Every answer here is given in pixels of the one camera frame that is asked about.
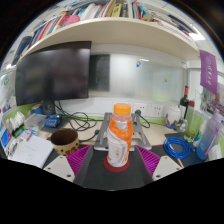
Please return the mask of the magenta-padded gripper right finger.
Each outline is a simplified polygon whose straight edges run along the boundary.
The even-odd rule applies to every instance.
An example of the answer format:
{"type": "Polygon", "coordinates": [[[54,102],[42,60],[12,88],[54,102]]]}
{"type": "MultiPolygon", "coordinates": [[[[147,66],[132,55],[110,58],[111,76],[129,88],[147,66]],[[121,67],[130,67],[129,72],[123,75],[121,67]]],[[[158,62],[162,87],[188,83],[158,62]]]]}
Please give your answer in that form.
{"type": "Polygon", "coordinates": [[[144,184],[160,180],[182,169],[169,156],[158,156],[138,145],[135,146],[134,155],[140,165],[144,184]]]}

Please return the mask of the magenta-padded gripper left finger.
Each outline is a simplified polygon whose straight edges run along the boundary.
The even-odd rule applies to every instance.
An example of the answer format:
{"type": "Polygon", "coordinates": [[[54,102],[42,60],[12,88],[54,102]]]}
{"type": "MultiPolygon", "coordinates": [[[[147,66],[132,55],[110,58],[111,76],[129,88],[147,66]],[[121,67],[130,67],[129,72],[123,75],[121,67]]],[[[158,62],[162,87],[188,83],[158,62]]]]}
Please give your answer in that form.
{"type": "Polygon", "coordinates": [[[67,157],[58,156],[44,170],[82,186],[92,156],[93,146],[88,145],[67,157]]]}

